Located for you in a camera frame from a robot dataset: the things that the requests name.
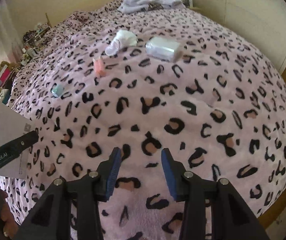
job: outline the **paper box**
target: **paper box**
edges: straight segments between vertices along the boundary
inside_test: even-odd
[[[34,129],[33,122],[0,102],[0,146]],[[25,179],[29,150],[0,169],[0,176]]]

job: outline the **graphic print on cloth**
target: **graphic print on cloth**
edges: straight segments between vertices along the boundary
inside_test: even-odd
[[[179,238],[184,204],[168,191],[163,147],[203,179],[228,178],[261,215],[286,187],[283,79],[256,47],[200,14],[122,15],[120,3],[74,12],[46,34],[43,54],[17,75],[9,106],[35,122],[40,140],[30,149],[25,180],[0,178],[16,221],[55,178],[81,178],[114,147],[122,150],[122,164],[113,196],[99,204],[105,239]],[[134,32],[137,47],[107,57],[119,29]],[[154,36],[177,39],[183,57],[170,63],[146,55]],[[93,66],[99,56],[107,72],[101,78]],[[64,87],[59,98],[50,92],[56,84]]]

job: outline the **white tissue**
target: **white tissue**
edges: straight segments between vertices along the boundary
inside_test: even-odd
[[[111,44],[106,47],[105,54],[107,56],[114,56],[120,49],[136,46],[137,44],[138,38],[133,32],[119,30],[111,41]]]

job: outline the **white paper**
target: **white paper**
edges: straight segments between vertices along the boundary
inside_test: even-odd
[[[16,113],[0,102],[0,146],[34,130],[33,122]],[[0,176],[24,179],[27,169],[29,150],[23,151],[19,158],[0,169]]]

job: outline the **orange object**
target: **orange object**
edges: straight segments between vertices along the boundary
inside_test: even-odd
[[[104,70],[104,62],[103,58],[99,57],[98,59],[93,59],[94,70],[97,77],[104,77],[106,75],[106,71]]]

